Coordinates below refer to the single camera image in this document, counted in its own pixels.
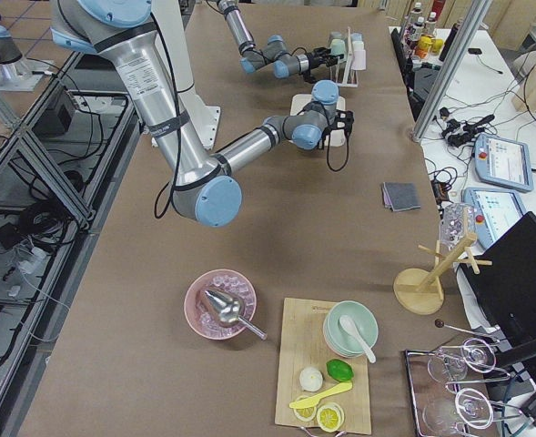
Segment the brown table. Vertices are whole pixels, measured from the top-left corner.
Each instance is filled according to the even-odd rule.
[[[432,349],[451,337],[434,317],[464,324],[459,296],[421,317],[395,299],[407,267],[428,268],[438,214],[383,14],[352,8],[242,5],[260,46],[281,33],[293,48],[325,45],[329,31],[364,33],[368,70],[342,89],[356,123],[345,170],[323,152],[284,144],[236,175],[243,207],[233,223],[207,229],[169,212],[155,220],[154,197],[170,177],[143,138],[122,181],[73,308],[20,435],[289,436],[274,424],[283,300],[358,300],[379,322],[378,361],[369,367],[375,436],[413,436],[402,351]],[[308,93],[300,77],[277,80],[265,68],[241,72],[222,17],[198,5],[187,30],[197,90],[221,105],[219,146]],[[324,75],[324,70],[317,71]],[[344,149],[334,149],[334,163]],[[383,181],[413,182],[421,209],[383,208]],[[205,340],[187,325],[183,299],[200,274],[240,271],[254,284],[254,321],[269,335]]]

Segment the blue and white control panel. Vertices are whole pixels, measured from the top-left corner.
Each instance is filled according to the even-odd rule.
[[[466,188],[463,201],[475,209],[476,234],[484,249],[526,214],[518,191],[504,188]]]
[[[526,144],[482,133],[476,138],[474,158],[481,181],[522,192],[534,189]]]

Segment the wooden cutting board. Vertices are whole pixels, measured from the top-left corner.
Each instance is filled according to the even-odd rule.
[[[299,375],[302,369],[313,366],[324,376],[324,384],[319,391],[324,391],[337,382],[326,372],[328,360],[344,360],[354,371],[353,388],[350,391],[324,398],[319,405],[327,401],[338,403],[345,412],[344,424],[340,431],[358,434],[371,434],[369,403],[369,372],[364,357],[345,359],[329,349],[324,341],[322,324],[329,310],[337,302],[323,300],[284,299],[284,317],[282,320],[281,346],[279,349],[278,395],[276,398],[276,424],[287,426],[318,426],[316,419],[302,422],[296,418],[288,404],[300,394],[315,394],[303,391]]]

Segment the metal handle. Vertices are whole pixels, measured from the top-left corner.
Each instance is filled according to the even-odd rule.
[[[262,340],[265,340],[268,335],[263,330],[258,328],[256,325],[251,323],[249,320],[244,319],[243,317],[239,316],[238,320],[245,325],[246,328],[248,328],[250,331],[252,331],[254,334],[256,334],[258,337],[260,337]]]

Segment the knife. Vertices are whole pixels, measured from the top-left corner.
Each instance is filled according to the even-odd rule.
[[[352,381],[340,382],[334,387],[331,387],[328,390],[321,391],[320,393],[317,393],[314,396],[310,396],[309,398],[305,398],[305,399],[300,399],[299,401],[291,402],[288,406],[289,408],[292,408],[294,410],[298,410],[301,408],[315,407],[316,405],[319,404],[322,398],[326,398],[327,396],[332,396],[333,394],[339,394],[344,391],[349,391],[350,389],[352,389]]]

